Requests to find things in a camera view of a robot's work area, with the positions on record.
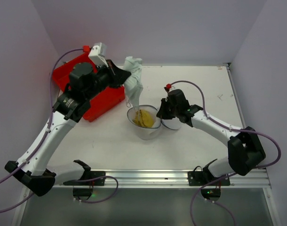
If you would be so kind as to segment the white bra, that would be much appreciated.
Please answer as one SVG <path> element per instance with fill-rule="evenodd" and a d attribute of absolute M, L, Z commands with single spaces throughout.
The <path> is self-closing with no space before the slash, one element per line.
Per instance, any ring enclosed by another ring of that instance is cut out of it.
<path fill-rule="evenodd" d="M 139 110 L 140 95 L 143 90 L 141 82 L 142 59 L 128 56 L 125 58 L 123 70 L 131 72 L 131 76 L 124 82 L 127 103 L 134 107 L 135 112 Z"/>

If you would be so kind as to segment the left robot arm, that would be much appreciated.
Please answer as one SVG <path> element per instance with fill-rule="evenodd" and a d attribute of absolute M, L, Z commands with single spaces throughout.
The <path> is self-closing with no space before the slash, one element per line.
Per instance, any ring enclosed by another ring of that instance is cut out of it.
<path fill-rule="evenodd" d="M 130 76 L 131 72 L 118 68 L 111 60 L 97 72 L 91 63 L 75 64 L 69 83 L 51 108 L 41 131 L 42 139 L 33 142 L 33 151 L 27 150 L 17 161 L 8 161 L 5 170 L 37 196 L 44 196 L 54 185 L 90 179 L 91 168 L 80 160 L 57 169 L 49 169 L 48 162 L 64 137 L 90 109 L 90 101 L 107 87 L 121 87 Z"/>

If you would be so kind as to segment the white mesh laundry bag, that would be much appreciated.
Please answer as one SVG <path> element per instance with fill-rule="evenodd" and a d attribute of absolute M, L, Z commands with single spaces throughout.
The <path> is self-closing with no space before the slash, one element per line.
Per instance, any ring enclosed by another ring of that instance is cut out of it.
<path fill-rule="evenodd" d="M 177 131 L 181 128 L 181 122 L 177 118 L 173 118 L 172 120 L 164 120 L 156 117 L 158 108 L 152 105 L 140 105 L 139 109 L 149 111 L 153 115 L 153 119 L 155 120 L 155 123 L 152 128 L 139 127 L 132 122 L 136 113 L 134 108 L 132 107 L 127 111 L 127 118 L 131 123 L 132 130 L 139 138 L 143 140 L 151 140 L 156 138 L 160 134 L 162 128 L 166 128 L 172 131 Z"/>

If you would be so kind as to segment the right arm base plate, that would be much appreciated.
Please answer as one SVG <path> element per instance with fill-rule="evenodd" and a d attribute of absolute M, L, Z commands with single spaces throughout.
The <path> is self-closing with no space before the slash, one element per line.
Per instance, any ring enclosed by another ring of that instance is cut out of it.
<path fill-rule="evenodd" d="M 197 166 L 192 171 L 188 171 L 187 178 L 189 186 L 204 186 L 217 179 L 207 171 L 206 167 L 202 168 L 201 166 Z M 229 178 L 221 179 L 211 184 L 214 188 L 203 188 L 200 193 L 207 200 L 217 201 L 221 197 L 221 187 L 230 185 Z"/>

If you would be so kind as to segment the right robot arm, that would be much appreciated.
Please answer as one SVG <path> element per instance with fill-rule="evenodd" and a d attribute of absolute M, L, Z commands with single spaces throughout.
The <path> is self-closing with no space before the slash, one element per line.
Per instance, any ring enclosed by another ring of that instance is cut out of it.
<path fill-rule="evenodd" d="M 167 97 L 161 100 L 157 117 L 162 120 L 177 118 L 181 123 L 200 129 L 223 143 L 227 156 L 215 159 L 202 168 L 202 178 L 206 183 L 219 177 L 237 173 L 245 176 L 262 162 L 266 154 L 255 130 L 233 128 L 225 122 L 215 123 L 198 105 L 191 105 L 180 89 L 165 88 Z"/>

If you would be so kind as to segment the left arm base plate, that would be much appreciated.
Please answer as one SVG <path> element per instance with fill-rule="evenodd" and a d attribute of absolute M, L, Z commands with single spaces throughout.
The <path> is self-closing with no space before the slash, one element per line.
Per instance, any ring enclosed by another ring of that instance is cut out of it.
<path fill-rule="evenodd" d="M 72 195 L 74 198 L 86 198 L 92 196 L 94 186 L 104 186 L 105 171 L 88 171 L 80 180 L 73 182 L 73 186 L 84 186 L 84 188 L 73 188 Z"/>

